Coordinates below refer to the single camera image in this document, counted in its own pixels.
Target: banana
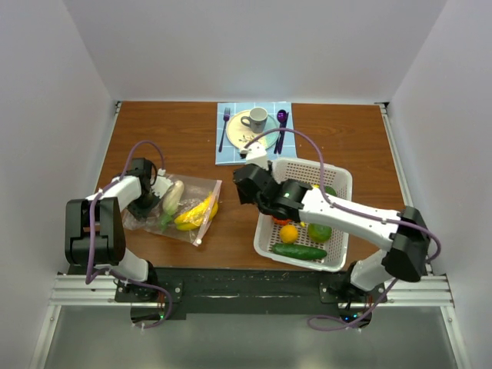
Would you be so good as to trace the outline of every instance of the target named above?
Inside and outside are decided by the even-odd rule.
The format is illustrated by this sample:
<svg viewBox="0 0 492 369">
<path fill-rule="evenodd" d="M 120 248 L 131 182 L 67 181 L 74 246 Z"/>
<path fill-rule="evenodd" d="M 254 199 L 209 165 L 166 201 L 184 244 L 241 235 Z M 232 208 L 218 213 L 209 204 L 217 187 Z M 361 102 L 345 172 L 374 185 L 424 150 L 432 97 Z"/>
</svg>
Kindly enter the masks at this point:
<svg viewBox="0 0 492 369">
<path fill-rule="evenodd" d="M 215 202 L 210 212 L 210 216 L 208 217 L 208 221 L 211 221 L 214 218 L 214 216 L 217 214 L 217 210 L 218 210 L 218 204 L 217 202 Z M 201 224 L 203 223 L 203 220 L 204 220 L 204 215 L 202 215 L 200 219 L 194 221 L 193 223 L 176 224 L 176 229 L 178 229 L 179 231 L 191 231 L 192 229 L 200 227 Z"/>
<path fill-rule="evenodd" d="M 209 196 L 206 199 L 204 199 L 200 204 L 198 204 L 191 210 L 188 210 L 185 213 L 179 215 L 175 219 L 175 224 L 195 223 L 195 221 L 198 220 L 199 218 L 203 218 L 203 214 L 207 211 L 211 199 L 212 199 L 212 195 L 209 194 Z"/>
</svg>

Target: purple spoon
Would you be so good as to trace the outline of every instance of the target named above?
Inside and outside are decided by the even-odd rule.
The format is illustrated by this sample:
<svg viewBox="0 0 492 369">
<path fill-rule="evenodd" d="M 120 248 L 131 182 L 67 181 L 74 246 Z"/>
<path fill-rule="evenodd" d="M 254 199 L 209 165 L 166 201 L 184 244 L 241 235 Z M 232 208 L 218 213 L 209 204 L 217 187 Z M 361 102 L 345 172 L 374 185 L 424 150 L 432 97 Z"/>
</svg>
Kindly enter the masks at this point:
<svg viewBox="0 0 492 369">
<path fill-rule="evenodd" d="M 285 126 L 287 125 L 288 118 L 289 118 L 289 114 L 284 109 L 281 109 L 278 111 L 277 120 L 280 123 L 280 128 L 285 128 Z M 281 141 L 282 141 L 281 137 L 283 135 L 284 135 L 284 132 L 281 132 L 278 135 L 277 142 L 275 142 L 274 154 L 277 154 L 277 153 L 280 154 L 281 153 Z"/>
</svg>

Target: gray floor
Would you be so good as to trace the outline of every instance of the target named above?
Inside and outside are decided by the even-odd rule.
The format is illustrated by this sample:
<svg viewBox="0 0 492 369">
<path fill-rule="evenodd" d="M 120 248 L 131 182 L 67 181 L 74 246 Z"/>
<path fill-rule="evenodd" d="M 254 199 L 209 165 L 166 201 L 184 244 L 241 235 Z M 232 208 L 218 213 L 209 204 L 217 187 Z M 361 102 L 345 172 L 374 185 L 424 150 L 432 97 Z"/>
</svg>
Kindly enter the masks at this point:
<svg viewBox="0 0 492 369">
<path fill-rule="evenodd" d="M 129 307 L 64 307 L 47 368 L 454 368 L 440 309 L 380 307 L 362 332 L 293 315 L 196 314 L 145 331 Z"/>
</svg>

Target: wooden table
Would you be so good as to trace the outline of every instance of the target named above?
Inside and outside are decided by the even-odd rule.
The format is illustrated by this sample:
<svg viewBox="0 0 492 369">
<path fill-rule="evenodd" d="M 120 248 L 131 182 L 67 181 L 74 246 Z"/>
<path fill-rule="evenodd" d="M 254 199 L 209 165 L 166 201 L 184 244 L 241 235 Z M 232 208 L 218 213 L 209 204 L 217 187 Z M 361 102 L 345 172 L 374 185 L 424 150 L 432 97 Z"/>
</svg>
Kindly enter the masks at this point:
<svg viewBox="0 0 492 369">
<path fill-rule="evenodd" d="M 239 205 L 232 183 L 232 171 L 237 167 L 214 164 L 216 114 L 216 103 L 123 103 L 99 187 L 121 172 L 130 149 L 145 139 L 161 147 L 169 173 L 223 181 L 217 216 L 199 248 L 146 231 L 125 230 L 127 247 L 155 266 L 298 269 L 263 258 L 254 251 L 258 210 L 253 205 Z M 292 114 L 295 128 L 316 141 L 325 160 L 352 174 L 353 201 L 377 208 L 403 208 L 378 106 L 293 104 Z M 314 149 L 306 141 L 296 138 L 296 145 L 299 158 L 317 161 Z M 136 155 L 160 165 L 159 156 L 150 145 L 141 146 Z M 346 267 L 376 250 L 372 244 L 351 236 Z"/>
</svg>

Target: basket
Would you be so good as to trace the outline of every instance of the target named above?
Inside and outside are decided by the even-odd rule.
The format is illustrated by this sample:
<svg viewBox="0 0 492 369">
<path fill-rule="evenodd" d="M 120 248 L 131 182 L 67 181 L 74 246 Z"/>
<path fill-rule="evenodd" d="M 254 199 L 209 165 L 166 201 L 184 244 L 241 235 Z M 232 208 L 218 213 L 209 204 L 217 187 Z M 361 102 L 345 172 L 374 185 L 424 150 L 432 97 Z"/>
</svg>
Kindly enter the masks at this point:
<svg viewBox="0 0 492 369">
<path fill-rule="evenodd" d="M 319 185 L 320 163 L 297 158 L 279 158 L 273 161 L 273 176 L 277 182 L 296 179 L 310 185 Z M 349 171 L 333 165 L 324 165 L 324 183 L 331 186 L 337 192 L 339 198 L 351 201 L 352 175 Z M 308 224 L 306 224 L 305 228 L 294 222 L 291 222 L 291 224 L 299 232 L 296 244 L 324 249 L 327 252 L 327 256 L 323 259 L 306 261 L 274 254 L 271 251 L 271 246 L 281 243 L 279 231 L 282 226 L 275 224 L 270 215 L 264 214 L 260 214 L 258 218 L 258 225 L 254 235 L 254 249 L 256 252 L 266 258 L 316 271 L 335 272 L 342 269 L 347 257 L 347 233 L 333 229 L 331 238 L 320 244 L 312 241 L 308 236 Z"/>
</svg>

